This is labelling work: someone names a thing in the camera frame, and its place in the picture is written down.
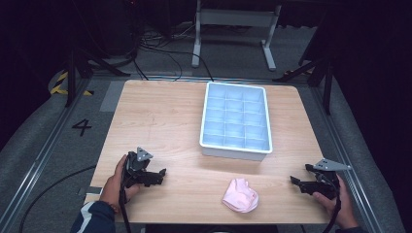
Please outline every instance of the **dark background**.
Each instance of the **dark background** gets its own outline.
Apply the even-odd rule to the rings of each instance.
[[[90,0],[76,1],[76,9],[73,2],[62,0],[53,4],[1,1],[0,149],[50,98],[49,81],[65,67],[70,45],[75,43],[102,58],[126,53],[132,47],[130,21],[118,2],[108,1],[109,5],[103,6]],[[193,3],[142,1],[142,14],[147,23],[168,35],[171,26],[193,20]],[[305,59],[311,61],[331,50],[339,51],[334,77],[394,193],[406,231],[412,231],[406,220],[412,207],[407,197],[411,193],[408,178],[412,177],[411,7],[389,0],[350,4],[345,11],[306,3],[285,5],[278,25],[323,24]],[[66,17],[57,17],[56,12]]]

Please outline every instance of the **human hand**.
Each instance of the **human hand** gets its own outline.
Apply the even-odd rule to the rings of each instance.
[[[337,178],[339,180],[340,185],[340,200],[342,204],[339,214],[336,217],[336,224],[341,229],[357,227],[359,225],[358,222],[355,220],[351,198],[348,189],[346,188],[346,184],[339,176],[337,176]],[[323,196],[323,194],[319,192],[314,192],[313,196],[322,206],[326,208],[329,216],[332,216],[336,205],[336,198],[334,198],[333,200],[329,200],[327,197]]]
[[[127,156],[124,155],[119,161],[118,165],[116,166],[115,174],[106,181],[106,184],[103,187],[103,192],[100,195],[100,199],[99,199],[100,201],[104,201],[108,203],[109,205],[115,206],[117,210],[120,209],[119,196],[120,196],[121,174],[123,171],[123,165],[124,165],[126,158]],[[126,192],[127,200],[130,200],[130,198],[136,195],[139,189],[140,189],[140,186],[138,184],[135,184],[131,186],[130,188],[126,188],[125,192]]]

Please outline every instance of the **ice cube tray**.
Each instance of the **ice cube tray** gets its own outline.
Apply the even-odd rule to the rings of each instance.
[[[250,160],[272,152],[265,89],[207,83],[200,145],[205,155]]]

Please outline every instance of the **person's arm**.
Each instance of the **person's arm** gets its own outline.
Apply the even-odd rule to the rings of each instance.
[[[339,211],[339,214],[336,217],[336,224],[340,227],[340,230],[337,230],[336,232],[341,232],[341,233],[365,232],[361,229],[360,225],[355,219],[351,198],[350,198],[345,182],[339,176],[337,176],[337,178],[339,179],[340,200],[342,204],[341,204],[341,209]],[[314,192],[313,196],[322,206],[326,208],[329,216],[332,216],[335,205],[336,205],[336,199],[329,200],[327,197],[323,196],[323,194],[319,192]]]
[[[126,155],[116,166],[115,174],[110,177],[103,187],[103,192],[97,202],[85,204],[72,225],[71,232],[115,232],[115,214],[120,211],[119,196],[123,165]],[[126,188],[126,198],[129,200],[139,191],[135,184]]]

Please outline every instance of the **pink object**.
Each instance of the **pink object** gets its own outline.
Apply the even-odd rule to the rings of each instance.
[[[223,197],[223,203],[232,211],[247,213],[258,206],[258,194],[243,179],[233,179]]]

